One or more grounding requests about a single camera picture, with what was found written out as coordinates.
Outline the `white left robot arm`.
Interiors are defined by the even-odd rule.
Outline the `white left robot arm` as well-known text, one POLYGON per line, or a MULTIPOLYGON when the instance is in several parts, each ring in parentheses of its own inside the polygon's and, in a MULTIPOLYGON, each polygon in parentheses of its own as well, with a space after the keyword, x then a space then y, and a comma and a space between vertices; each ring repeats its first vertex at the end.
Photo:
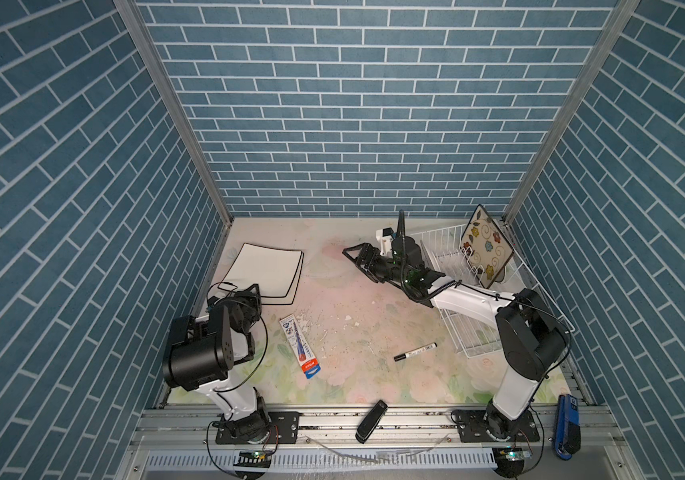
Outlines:
POLYGON ((264 325, 262 308, 290 305, 302 275, 304 254, 244 244, 224 279, 206 291, 206 315, 170 323, 162 355, 169 388, 206 396, 222 414, 212 422, 220 445, 296 443, 296 412, 269 412, 250 378, 236 366, 264 362, 252 329, 264 325))

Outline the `floral square plate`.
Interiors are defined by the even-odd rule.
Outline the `floral square plate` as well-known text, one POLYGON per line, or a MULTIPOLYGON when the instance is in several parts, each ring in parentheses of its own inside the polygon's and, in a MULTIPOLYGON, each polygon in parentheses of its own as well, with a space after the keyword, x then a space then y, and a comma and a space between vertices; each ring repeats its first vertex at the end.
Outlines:
POLYGON ((460 239, 460 249, 471 273, 486 289, 493 284, 487 279, 487 266, 505 269, 514 254, 510 242, 483 205, 475 208, 466 224, 460 239))

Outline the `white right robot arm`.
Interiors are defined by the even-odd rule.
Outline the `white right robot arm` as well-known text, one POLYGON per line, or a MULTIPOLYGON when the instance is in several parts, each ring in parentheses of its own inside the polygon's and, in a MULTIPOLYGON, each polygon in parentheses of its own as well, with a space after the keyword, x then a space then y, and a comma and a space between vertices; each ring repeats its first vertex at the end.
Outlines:
POLYGON ((567 354, 566 326, 532 289, 497 293, 475 287, 429 268, 420 254, 411 260, 410 253, 417 253, 417 248, 408 247, 391 257, 369 243, 342 250, 369 280, 388 283, 415 303, 459 314, 496 331, 506 370, 483 421, 491 438, 510 440, 524 424, 524 413, 548 372, 567 354))

